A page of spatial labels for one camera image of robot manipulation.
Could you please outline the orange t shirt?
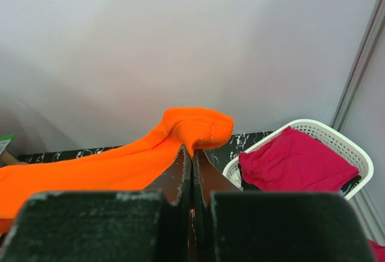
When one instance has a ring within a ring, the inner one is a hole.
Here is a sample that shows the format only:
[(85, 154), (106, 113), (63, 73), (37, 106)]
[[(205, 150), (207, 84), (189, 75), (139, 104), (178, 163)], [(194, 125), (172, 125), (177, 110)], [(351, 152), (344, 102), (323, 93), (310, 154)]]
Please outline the orange t shirt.
[(46, 191), (142, 190), (175, 159), (181, 146), (223, 146), (232, 136), (233, 118), (218, 111), (169, 108), (160, 123), (141, 139), (109, 151), (53, 163), (1, 168), (1, 233), (6, 233), (26, 200)]

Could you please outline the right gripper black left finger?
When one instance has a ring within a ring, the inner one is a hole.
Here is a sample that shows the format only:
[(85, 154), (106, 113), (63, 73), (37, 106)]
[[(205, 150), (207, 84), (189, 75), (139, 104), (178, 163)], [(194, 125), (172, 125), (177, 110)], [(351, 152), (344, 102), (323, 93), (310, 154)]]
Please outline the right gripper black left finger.
[(140, 191), (40, 192), (23, 204), (2, 261), (186, 261), (191, 159)]

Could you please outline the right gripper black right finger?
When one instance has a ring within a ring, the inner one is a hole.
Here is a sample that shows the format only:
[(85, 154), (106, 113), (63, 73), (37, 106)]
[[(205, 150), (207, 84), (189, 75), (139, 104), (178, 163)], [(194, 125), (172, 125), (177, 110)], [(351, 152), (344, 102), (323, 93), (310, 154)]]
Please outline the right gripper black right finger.
[(240, 191), (203, 151), (192, 166), (198, 261), (375, 261), (340, 195)]

